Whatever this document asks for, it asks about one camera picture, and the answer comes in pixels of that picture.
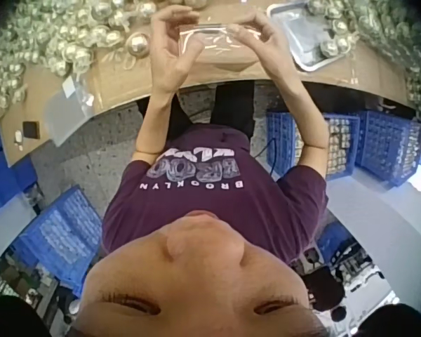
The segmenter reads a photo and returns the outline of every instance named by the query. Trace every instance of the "black pants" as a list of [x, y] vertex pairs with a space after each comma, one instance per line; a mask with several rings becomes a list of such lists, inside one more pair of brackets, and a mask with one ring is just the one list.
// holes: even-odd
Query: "black pants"
[[[139, 111], [145, 118], [149, 98], [138, 101]], [[224, 125], [239, 130], [251, 139], [254, 132], [254, 81], [235, 81], [217, 87], [211, 124]], [[175, 95], [171, 105], [167, 140], [181, 136], [193, 123], [182, 110]]]

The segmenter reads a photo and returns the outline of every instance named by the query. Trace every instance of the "maroon t-shirt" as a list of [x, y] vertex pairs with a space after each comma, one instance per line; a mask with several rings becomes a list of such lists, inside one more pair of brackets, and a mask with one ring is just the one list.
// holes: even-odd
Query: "maroon t-shirt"
[[314, 169], [296, 166], [275, 183], [244, 134], [208, 124], [168, 149], [153, 167], [133, 161], [123, 172], [103, 223], [108, 252], [194, 210], [216, 214], [285, 263], [312, 239], [326, 207], [326, 182]]

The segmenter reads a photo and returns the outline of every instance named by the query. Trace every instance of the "nose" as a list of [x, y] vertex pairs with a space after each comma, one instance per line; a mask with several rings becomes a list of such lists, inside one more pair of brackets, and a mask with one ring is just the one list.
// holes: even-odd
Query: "nose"
[[173, 261], [211, 269], [240, 266], [245, 240], [228, 224], [208, 215], [191, 216], [173, 223], [166, 233]]

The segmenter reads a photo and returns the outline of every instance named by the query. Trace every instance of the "eye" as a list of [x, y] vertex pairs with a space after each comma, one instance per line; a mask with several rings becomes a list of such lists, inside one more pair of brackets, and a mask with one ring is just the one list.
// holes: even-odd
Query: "eye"
[[294, 300], [270, 300], [254, 308], [254, 312], [258, 315], [266, 315], [294, 304], [296, 304]]
[[129, 295], [111, 294], [107, 300], [110, 303], [116, 303], [125, 307], [140, 311], [146, 315], [156, 316], [161, 313], [161, 308], [147, 300]]

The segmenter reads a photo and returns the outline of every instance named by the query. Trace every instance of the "hand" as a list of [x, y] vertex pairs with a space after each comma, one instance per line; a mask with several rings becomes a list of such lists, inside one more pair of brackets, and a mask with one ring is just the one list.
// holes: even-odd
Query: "hand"
[[153, 15], [150, 46], [153, 93], [171, 95], [186, 80], [204, 44], [198, 37], [192, 37], [185, 53], [179, 56], [179, 26], [196, 24], [198, 19], [199, 13], [186, 6], [169, 6]]
[[245, 27], [237, 24], [228, 26], [235, 39], [257, 54], [264, 70], [273, 81], [286, 81], [290, 84], [300, 80], [286, 35], [274, 26], [267, 16], [256, 11], [239, 22], [250, 25], [261, 33], [260, 39], [257, 39]]

